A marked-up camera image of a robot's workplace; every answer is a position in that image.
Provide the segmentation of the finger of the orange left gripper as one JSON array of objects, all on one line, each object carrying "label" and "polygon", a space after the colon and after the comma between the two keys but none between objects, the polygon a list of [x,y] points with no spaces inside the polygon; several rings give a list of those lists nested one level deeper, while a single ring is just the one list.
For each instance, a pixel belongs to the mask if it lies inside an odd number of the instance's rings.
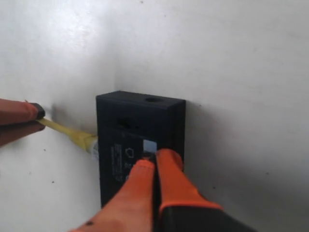
[{"label": "finger of the orange left gripper", "polygon": [[40,132],[45,129],[45,125],[36,120],[13,122],[0,121],[0,146],[15,142],[28,135]]},{"label": "finger of the orange left gripper", "polygon": [[0,100],[0,125],[31,122],[45,117],[45,110],[37,103]]}]

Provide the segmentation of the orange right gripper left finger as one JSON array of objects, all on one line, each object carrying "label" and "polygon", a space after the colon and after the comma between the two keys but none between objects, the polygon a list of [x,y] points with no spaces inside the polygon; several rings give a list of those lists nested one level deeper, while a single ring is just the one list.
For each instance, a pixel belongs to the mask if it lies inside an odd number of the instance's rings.
[{"label": "orange right gripper left finger", "polygon": [[74,232],[151,232],[155,164],[141,159],[115,196]]}]

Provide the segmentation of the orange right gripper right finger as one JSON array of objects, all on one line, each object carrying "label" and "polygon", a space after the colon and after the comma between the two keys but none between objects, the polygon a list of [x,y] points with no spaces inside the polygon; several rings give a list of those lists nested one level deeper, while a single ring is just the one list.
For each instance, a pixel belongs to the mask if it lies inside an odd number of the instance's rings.
[{"label": "orange right gripper right finger", "polygon": [[199,193],[183,173],[182,159],[175,151],[157,151],[156,163],[161,191],[158,223],[162,232],[253,231]]}]

